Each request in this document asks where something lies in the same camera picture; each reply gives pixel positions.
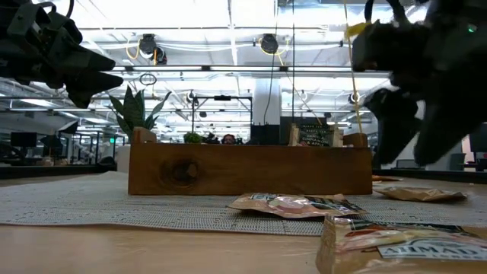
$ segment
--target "wooden planter box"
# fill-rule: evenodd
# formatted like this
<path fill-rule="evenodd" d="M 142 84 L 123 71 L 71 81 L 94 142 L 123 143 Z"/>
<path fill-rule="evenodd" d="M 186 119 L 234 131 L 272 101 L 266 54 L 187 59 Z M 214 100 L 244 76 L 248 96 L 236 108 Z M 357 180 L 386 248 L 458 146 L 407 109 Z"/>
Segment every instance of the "wooden planter box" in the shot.
<path fill-rule="evenodd" d="M 130 151 L 131 195 L 371 194 L 368 148 L 144 143 Z"/>

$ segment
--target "green leaves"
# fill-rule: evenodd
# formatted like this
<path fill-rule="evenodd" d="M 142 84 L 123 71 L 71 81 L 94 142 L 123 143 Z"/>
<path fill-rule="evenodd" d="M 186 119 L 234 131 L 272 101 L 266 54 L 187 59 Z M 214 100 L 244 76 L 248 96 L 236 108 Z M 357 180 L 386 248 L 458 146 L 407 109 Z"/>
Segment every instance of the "green leaves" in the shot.
<path fill-rule="evenodd" d="M 166 103 L 166 100 L 168 99 L 169 95 L 170 95 L 170 91 L 166 94 L 166 96 L 164 96 L 164 99 L 162 100 L 162 102 L 160 102 L 159 104 L 157 104 L 154 107 L 150 116 L 154 116 L 162 110 L 162 108 L 164 107 L 164 104 Z"/>
<path fill-rule="evenodd" d="M 142 110 L 142 119 L 145 119 L 145 102 L 144 102 L 144 90 L 137 92 L 135 95 L 135 101 L 138 104 L 138 108 Z"/>
<path fill-rule="evenodd" d="M 149 129 L 149 130 L 153 129 L 155 126 L 155 121 L 157 121 L 158 118 L 159 118 L 159 116 L 153 117 L 152 115 L 147 117 L 147 119 L 145 121 L 145 128 Z"/>
<path fill-rule="evenodd" d="M 115 111 L 123 116 L 123 105 L 120 103 L 120 100 L 116 99 L 115 97 L 110 95 L 110 102 L 112 102 L 112 106 Z"/>
<path fill-rule="evenodd" d="M 144 110 L 132 95 L 132 89 L 127 86 L 127 92 L 123 100 L 123 118 L 125 121 L 132 122 L 133 126 L 144 126 Z"/>
<path fill-rule="evenodd" d="M 129 137 L 129 141 L 132 139 L 132 133 L 134 127 L 141 126 L 146 129 L 153 129 L 155 121 L 159 116 L 156 116 L 164 107 L 164 103 L 170 96 L 170 92 L 166 94 L 164 99 L 157 104 L 152 110 L 151 114 L 145 119 L 145 101 L 144 91 L 139 91 L 135 96 L 132 93 L 130 86 L 127 86 L 127 91 L 123 99 L 123 104 L 117 98 L 110 96 L 110 102 L 112 103 L 112 110 L 116 114 L 116 121 L 120 128 Z"/>

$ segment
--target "food packet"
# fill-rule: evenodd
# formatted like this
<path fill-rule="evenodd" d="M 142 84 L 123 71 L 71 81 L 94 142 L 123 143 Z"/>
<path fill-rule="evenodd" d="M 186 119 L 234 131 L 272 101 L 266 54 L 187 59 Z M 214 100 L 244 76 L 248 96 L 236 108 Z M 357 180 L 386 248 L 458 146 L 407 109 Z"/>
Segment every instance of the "food packet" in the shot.
<path fill-rule="evenodd" d="M 401 181 L 401 180 L 402 179 L 372 175 L 372 182 L 397 182 L 397 181 Z"/>
<path fill-rule="evenodd" d="M 321 274 L 487 273 L 487 228 L 328 218 Z"/>
<path fill-rule="evenodd" d="M 307 218 L 324 215 L 344 216 L 367 213 L 351 204 L 342 194 L 330 196 L 298 196 L 248 193 L 238 197 L 228 207 L 268 212 L 284 218 Z"/>
<path fill-rule="evenodd" d="M 374 191 L 393 199 L 415 202 L 440 202 L 444 200 L 466 199 L 466 195 L 460 192 L 436 190 L 422 187 L 390 186 L 374 188 Z"/>

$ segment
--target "woven placemat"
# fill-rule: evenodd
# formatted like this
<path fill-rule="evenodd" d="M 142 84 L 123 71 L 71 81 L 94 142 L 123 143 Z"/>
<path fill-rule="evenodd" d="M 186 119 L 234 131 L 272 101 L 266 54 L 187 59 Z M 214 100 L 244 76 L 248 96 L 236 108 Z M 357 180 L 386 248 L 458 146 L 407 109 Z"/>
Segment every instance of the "woven placemat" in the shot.
<path fill-rule="evenodd" d="M 323 219 L 283 219 L 226 206 L 235 196 L 129 196 L 127 176 L 109 172 L 51 183 L 0 188 L 0 224 L 131 225 L 194 231 L 320 235 Z M 372 221 L 487 226 L 486 199 L 454 205 L 347 196 Z"/>

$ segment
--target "computer monitor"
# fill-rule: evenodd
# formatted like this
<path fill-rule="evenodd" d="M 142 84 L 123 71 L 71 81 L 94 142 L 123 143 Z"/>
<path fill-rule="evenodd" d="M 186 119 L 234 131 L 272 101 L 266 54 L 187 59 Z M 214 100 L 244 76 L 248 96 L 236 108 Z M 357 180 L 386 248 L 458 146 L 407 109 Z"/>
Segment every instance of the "computer monitor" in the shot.
<path fill-rule="evenodd" d="M 35 148 L 37 146 L 36 132 L 11 132 L 10 145 L 21 148 Z"/>
<path fill-rule="evenodd" d="M 487 124 L 483 123 L 475 132 L 470 133 L 470 151 L 487 152 Z"/>

